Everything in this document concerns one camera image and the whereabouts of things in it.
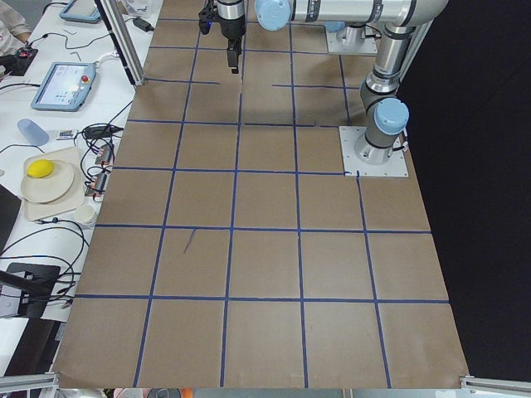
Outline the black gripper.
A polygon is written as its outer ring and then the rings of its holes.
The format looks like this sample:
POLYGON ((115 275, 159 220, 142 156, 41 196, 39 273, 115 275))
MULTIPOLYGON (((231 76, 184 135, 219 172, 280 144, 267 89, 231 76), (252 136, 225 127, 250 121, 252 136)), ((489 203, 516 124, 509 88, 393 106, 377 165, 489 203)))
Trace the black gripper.
POLYGON ((239 73, 241 40, 244 36, 244 17, 237 19, 220 19, 222 35, 227 41, 227 64, 232 74, 239 73))

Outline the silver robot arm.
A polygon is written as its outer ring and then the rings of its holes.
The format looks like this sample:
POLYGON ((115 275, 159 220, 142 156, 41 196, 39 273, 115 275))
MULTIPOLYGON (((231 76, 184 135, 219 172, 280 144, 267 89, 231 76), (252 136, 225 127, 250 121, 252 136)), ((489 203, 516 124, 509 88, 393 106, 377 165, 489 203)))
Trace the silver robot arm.
POLYGON ((376 59, 360 88, 368 116, 365 133, 357 139, 357 158, 381 166, 397 151, 394 143, 409 119, 407 106, 396 97, 402 66, 419 27, 432 22, 446 7, 445 1, 256 1, 259 24, 278 31, 290 22, 325 26, 329 51, 359 55, 373 46, 376 59))
POLYGON ((325 22, 329 43, 335 46, 354 47, 375 43, 373 29, 362 22, 325 22))

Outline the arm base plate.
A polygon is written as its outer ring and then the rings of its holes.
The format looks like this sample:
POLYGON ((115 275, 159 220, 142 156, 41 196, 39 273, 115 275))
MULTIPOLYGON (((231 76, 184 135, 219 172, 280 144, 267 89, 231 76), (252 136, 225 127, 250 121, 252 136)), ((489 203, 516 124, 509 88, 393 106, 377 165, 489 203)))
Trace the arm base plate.
POLYGON ((375 38, 367 27, 345 27, 337 32, 326 32, 328 52, 339 55, 375 56, 378 53, 375 38))
POLYGON ((408 177, 400 139, 396 138, 390 148, 375 148, 366 141, 366 129, 339 127, 344 173, 351 177, 408 177))

